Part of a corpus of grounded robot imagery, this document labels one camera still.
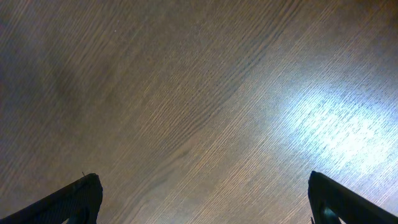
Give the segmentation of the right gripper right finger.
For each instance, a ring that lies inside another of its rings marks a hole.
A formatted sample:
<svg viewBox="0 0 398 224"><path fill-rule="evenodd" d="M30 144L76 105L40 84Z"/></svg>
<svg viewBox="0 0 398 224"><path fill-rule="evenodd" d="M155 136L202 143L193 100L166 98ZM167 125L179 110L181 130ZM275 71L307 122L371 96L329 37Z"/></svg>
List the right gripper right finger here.
<svg viewBox="0 0 398 224"><path fill-rule="evenodd" d="M326 175L312 171L308 180L312 224L397 224L397 217Z"/></svg>

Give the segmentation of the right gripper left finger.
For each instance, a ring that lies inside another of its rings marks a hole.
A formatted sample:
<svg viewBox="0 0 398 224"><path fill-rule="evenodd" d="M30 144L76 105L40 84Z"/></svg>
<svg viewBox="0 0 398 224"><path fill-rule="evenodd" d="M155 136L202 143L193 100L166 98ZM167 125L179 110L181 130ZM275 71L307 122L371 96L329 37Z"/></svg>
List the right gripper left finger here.
<svg viewBox="0 0 398 224"><path fill-rule="evenodd" d="M91 173L43 199L1 219L1 223L96 224L103 200L97 174Z"/></svg>

